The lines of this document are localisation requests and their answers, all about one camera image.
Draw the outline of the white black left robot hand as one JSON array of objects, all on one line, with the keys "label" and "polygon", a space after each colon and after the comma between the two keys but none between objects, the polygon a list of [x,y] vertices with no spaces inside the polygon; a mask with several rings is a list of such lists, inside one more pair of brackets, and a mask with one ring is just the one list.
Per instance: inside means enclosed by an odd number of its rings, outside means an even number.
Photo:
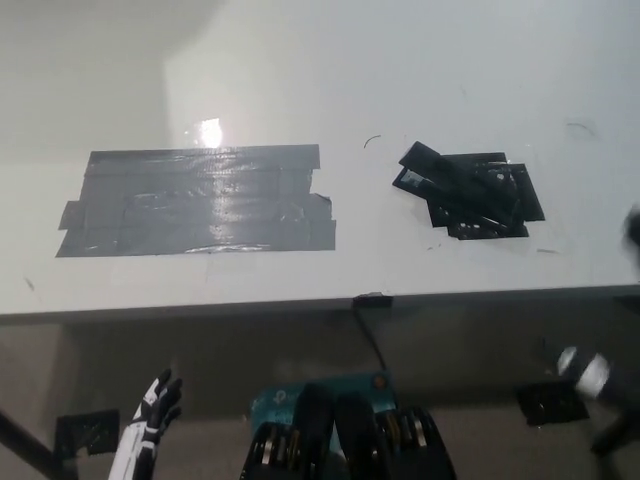
[{"label": "white black left robot hand", "polygon": [[161,439],[181,414],[182,380],[171,379],[171,369],[164,370],[150,384],[133,418],[123,430],[109,480],[151,480]]}]

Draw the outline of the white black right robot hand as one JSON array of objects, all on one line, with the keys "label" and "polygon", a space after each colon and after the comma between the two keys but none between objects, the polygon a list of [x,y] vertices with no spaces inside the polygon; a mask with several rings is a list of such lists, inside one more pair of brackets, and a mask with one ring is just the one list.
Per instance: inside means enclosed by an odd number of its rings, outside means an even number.
[{"label": "white black right robot hand", "polygon": [[570,381],[578,393],[595,399],[609,380],[611,366],[600,354],[584,354],[575,346],[570,346],[560,353],[556,371],[560,378]]}]

